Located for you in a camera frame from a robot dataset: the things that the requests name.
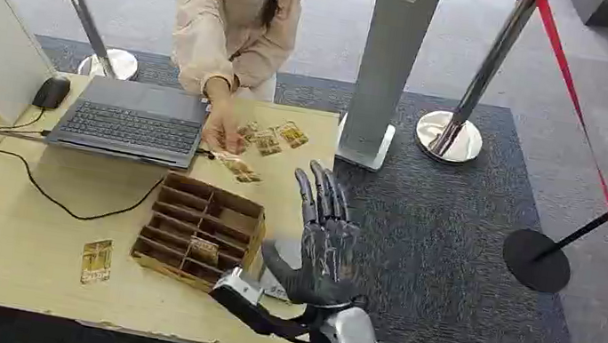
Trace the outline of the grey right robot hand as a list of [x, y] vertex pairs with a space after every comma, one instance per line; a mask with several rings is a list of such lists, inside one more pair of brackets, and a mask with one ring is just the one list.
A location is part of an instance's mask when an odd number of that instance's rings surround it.
[[262, 257], [291, 303], [344, 307], [358, 293], [355, 261], [361, 228], [350, 218], [347, 195], [333, 171], [315, 159], [309, 166], [313, 180], [301, 168], [294, 174], [301, 199], [300, 266], [289, 265], [270, 239], [262, 243]]

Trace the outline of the person's right hand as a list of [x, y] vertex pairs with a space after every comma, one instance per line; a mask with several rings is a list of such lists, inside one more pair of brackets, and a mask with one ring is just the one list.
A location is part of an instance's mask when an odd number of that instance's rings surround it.
[[213, 151], [240, 154], [244, 147], [243, 137], [237, 132], [234, 97], [230, 85], [222, 77], [211, 77], [204, 87], [204, 95], [210, 101], [210, 114], [202, 129], [202, 138]]

